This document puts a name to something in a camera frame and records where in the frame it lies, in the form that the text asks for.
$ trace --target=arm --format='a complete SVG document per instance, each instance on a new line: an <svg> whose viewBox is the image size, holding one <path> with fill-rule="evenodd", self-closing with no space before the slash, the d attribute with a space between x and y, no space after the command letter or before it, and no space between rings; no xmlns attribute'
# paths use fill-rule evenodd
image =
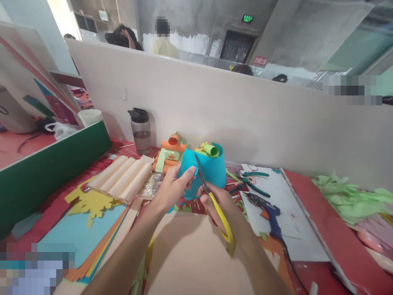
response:
<svg viewBox="0 0 393 295"><path fill-rule="evenodd" d="M250 274L254 293L290 295L291 292L270 263L251 226L244 218L243 213L237 208L229 193L210 183L207 183L207 185L220 204L237 244L244 252L247 261L245 267ZM198 193L199 195L202 194L202 187L199 188ZM203 195L201 202L208 211L209 216L225 232L224 225L209 196Z"/></svg>
<svg viewBox="0 0 393 295"><path fill-rule="evenodd" d="M177 179L179 169L180 165L168 169L155 198L112 257L86 287L83 295L106 295L113 293L114 290L117 294L129 292L157 225L180 199L184 190L191 188L195 167L191 167Z"/></svg>

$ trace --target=yellow shirt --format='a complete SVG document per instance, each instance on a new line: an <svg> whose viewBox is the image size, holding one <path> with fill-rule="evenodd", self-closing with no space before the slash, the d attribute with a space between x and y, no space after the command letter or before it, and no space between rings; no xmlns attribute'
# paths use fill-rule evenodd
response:
<svg viewBox="0 0 393 295"><path fill-rule="evenodd" d="M179 51L166 37L154 41L151 51L155 54L179 59Z"/></svg>

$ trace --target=water bottle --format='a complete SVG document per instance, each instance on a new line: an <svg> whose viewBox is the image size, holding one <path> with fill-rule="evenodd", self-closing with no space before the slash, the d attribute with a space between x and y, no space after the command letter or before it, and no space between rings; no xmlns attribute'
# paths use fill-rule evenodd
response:
<svg viewBox="0 0 393 295"><path fill-rule="evenodd" d="M151 152L151 133L149 114L143 110L134 108L128 111L131 116L131 128L134 135L136 152L147 155Z"/></svg>

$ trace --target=right hand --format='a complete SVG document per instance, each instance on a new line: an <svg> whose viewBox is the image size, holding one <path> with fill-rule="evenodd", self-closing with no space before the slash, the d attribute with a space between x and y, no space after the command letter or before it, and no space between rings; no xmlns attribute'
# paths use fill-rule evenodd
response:
<svg viewBox="0 0 393 295"><path fill-rule="evenodd" d="M240 212L240 210L237 208L235 202L232 200L230 194L228 191L223 190L210 182L206 182L206 185L208 186L208 189L210 192L213 193L218 205L220 205L220 208L222 212L224 213L229 226L232 228L231 224L237 223L236 219L241 218L244 219L243 214ZM197 196L200 196L202 193L204 193L202 186L199 187ZM208 215L210 218L215 222L215 224L223 231L225 232L224 225L221 221L220 216L217 213L217 210L215 209L212 200L210 197L206 194L203 194L201 196L201 202L203 206L205 207L206 211L208 212Z"/></svg>

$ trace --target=left hand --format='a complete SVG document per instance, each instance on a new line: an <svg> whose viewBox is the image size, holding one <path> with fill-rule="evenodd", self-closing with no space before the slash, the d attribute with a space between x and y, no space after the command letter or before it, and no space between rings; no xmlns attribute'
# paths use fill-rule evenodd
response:
<svg viewBox="0 0 393 295"><path fill-rule="evenodd" d="M161 203L166 210L169 210L179 201L184 194L184 190L191 189L192 181L195 179L195 170L196 168L191 166L180 178L177 178L180 164L169 168L153 200Z"/></svg>

